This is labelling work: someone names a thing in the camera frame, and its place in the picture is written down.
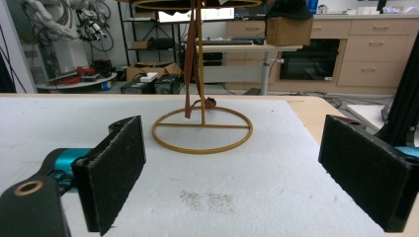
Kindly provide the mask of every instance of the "vertical metal rod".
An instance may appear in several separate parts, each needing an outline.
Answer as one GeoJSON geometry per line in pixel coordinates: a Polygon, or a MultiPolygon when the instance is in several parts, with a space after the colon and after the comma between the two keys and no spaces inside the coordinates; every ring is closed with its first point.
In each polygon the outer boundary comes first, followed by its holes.
{"type": "Polygon", "coordinates": [[[200,68],[200,98],[201,98],[201,118],[202,118],[202,125],[206,124],[206,98],[204,96],[204,53],[203,53],[203,21],[201,16],[201,9],[202,9],[202,1],[198,1],[197,6],[197,29],[198,29],[198,48],[199,48],[199,68],[200,68]]]}
{"type": "Polygon", "coordinates": [[[261,95],[266,96],[268,93],[268,81],[269,81],[269,65],[271,59],[271,52],[265,52],[265,60],[262,67],[262,89],[261,95]]]}
{"type": "MultiPolygon", "coordinates": [[[[129,15],[131,18],[133,18],[133,13],[132,13],[132,5],[129,4],[129,15]]],[[[135,22],[132,21],[131,22],[131,27],[132,27],[132,31],[133,31],[133,40],[136,41],[137,37],[136,37],[136,30],[135,30],[135,22]]],[[[139,52],[138,50],[135,51],[135,56],[136,56],[136,62],[139,62],[139,52]]]]}
{"type": "MultiPolygon", "coordinates": [[[[158,29],[160,28],[158,25],[155,25],[158,23],[154,23],[153,25],[153,29],[156,33],[156,38],[159,39],[159,35],[158,35],[158,29]]],[[[160,49],[157,49],[157,55],[158,55],[158,61],[161,62],[161,53],[160,53],[160,49]]]]}
{"type": "Polygon", "coordinates": [[[170,24],[170,28],[172,30],[173,60],[175,63],[178,63],[178,60],[176,59],[176,40],[175,40],[175,26],[174,26],[175,24],[170,24]]]}
{"type": "Polygon", "coordinates": [[[123,19],[123,13],[121,11],[120,2],[118,2],[118,12],[120,13],[121,28],[123,30],[123,38],[124,38],[124,47],[126,48],[126,65],[129,66],[129,56],[128,56],[127,45],[126,45],[126,28],[124,27],[124,19],[123,19]]]}

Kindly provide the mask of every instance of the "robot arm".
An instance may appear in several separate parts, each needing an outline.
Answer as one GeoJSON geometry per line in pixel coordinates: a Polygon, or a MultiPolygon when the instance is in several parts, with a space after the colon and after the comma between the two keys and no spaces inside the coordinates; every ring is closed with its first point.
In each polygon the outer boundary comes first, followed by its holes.
{"type": "Polygon", "coordinates": [[[32,9],[30,14],[31,21],[41,28],[48,29],[48,34],[53,40],[66,38],[75,40],[99,40],[106,37],[102,28],[108,27],[106,24],[105,11],[99,7],[99,2],[104,0],[25,0],[32,9]],[[46,9],[59,12],[62,8],[61,16],[56,20],[46,9]],[[73,13],[77,13],[80,25],[74,27],[73,13]]]}
{"type": "Polygon", "coordinates": [[[49,35],[56,40],[59,37],[65,37],[70,40],[77,39],[77,33],[73,31],[72,28],[72,18],[70,18],[70,21],[62,22],[61,24],[56,22],[51,13],[46,10],[45,5],[47,6],[59,6],[60,4],[63,4],[63,15],[70,14],[71,10],[69,9],[68,3],[65,1],[60,0],[46,0],[41,1],[38,0],[25,0],[32,9],[32,21],[35,22],[35,24],[42,25],[42,27],[47,28],[49,30],[49,35]]]}

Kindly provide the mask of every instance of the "gold metal stand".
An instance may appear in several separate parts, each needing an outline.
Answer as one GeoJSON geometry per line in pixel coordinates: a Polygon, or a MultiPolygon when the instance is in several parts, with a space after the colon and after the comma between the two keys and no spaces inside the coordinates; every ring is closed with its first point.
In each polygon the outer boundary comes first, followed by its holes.
{"type": "MultiPolygon", "coordinates": [[[[135,6],[140,7],[140,8],[147,8],[147,9],[154,9],[154,10],[190,10],[190,7],[180,6],[178,8],[174,8],[173,6],[170,6],[170,3],[174,4],[175,2],[177,2],[177,3],[187,2],[188,4],[190,4],[190,1],[184,1],[184,0],[139,0],[139,1],[136,1],[134,4],[135,4],[135,6]]],[[[164,122],[165,119],[185,111],[185,109],[180,109],[180,110],[173,111],[173,112],[159,118],[154,123],[154,125],[152,127],[152,135],[153,135],[154,139],[159,144],[161,144],[162,146],[164,146],[168,149],[178,151],[178,152],[183,152],[183,153],[189,153],[189,154],[212,154],[212,153],[223,152],[223,151],[233,149],[233,148],[243,144],[244,142],[246,142],[250,138],[250,136],[252,135],[252,132],[253,132],[253,124],[248,117],[246,117],[245,115],[243,115],[239,112],[236,112],[234,110],[227,109],[227,108],[215,107],[211,110],[212,111],[217,111],[217,112],[222,112],[222,113],[228,113],[228,114],[237,116],[237,117],[243,119],[246,122],[246,125],[208,124],[208,123],[206,123],[206,105],[205,105],[205,100],[206,99],[205,99],[205,94],[204,94],[203,31],[202,31],[201,10],[203,8],[203,5],[204,5],[205,8],[210,8],[211,7],[211,5],[207,5],[208,2],[210,2],[210,1],[198,0],[197,11],[196,11],[196,13],[197,13],[196,21],[197,21],[197,24],[198,24],[197,30],[198,30],[198,37],[199,37],[199,43],[198,43],[199,68],[200,68],[200,78],[201,78],[201,81],[200,81],[201,83],[199,85],[199,87],[200,87],[200,98],[201,98],[201,124],[164,122]],[[227,145],[227,146],[210,148],[210,149],[193,149],[193,148],[187,148],[187,147],[178,147],[178,146],[171,145],[167,142],[164,142],[163,139],[161,139],[157,135],[157,132],[156,132],[156,129],[159,126],[201,127],[201,128],[205,128],[205,129],[247,129],[248,131],[247,131],[247,134],[242,139],[240,139],[237,142],[234,142],[230,145],[227,145]]],[[[229,4],[226,4],[225,6],[217,6],[217,8],[223,8],[223,7],[254,7],[254,6],[260,5],[261,1],[260,0],[229,0],[228,3],[229,4]]]]}

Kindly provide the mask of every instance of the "black foam pad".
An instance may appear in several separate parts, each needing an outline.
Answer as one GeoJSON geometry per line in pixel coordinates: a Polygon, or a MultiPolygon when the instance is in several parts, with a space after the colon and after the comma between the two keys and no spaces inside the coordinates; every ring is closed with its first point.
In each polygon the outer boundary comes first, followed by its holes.
{"type": "Polygon", "coordinates": [[[140,117],[113,123],[111,133],[72,165],[89,231],[104,235],[145,164],[140,117]]]}
{"type": "Polygon", "coordinates": [[[326,117],[319,162],[386,232],[400,232],[419,190],[419,162],[356,121],[326,117]]]}

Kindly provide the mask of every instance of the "white foam table surface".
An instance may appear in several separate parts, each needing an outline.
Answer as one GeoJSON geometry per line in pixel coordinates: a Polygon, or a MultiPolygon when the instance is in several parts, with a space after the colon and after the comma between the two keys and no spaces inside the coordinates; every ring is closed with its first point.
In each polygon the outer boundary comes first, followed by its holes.
{"type": "MultiPolygon", "coordinates": [[[[141,115],[147,162],[105,236],[385,236],[318,163],[319,146],[287,101],[217,100],[248,116],[254,132],[212,155],[152,138],[153,123],[183,105],[179,97],[0,97],[0,193],[53,149],[94,147],[109,124],[141,115]]],[[[61,200],[73,236],[99,236],[87,232],[77,193],[61,200]]]]}

